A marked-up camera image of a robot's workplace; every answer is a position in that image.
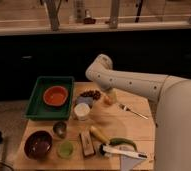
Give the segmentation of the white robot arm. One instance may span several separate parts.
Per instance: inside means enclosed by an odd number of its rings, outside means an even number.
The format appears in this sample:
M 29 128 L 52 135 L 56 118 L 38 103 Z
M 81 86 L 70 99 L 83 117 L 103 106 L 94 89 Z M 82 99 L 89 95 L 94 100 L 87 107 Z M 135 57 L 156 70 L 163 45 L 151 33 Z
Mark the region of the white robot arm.
M 89 65 L 86 77 L 104 92 L 116 88 L 155 103 L 154 171 L 191 171 L 191 79 L 116 71 L 105 54 Z

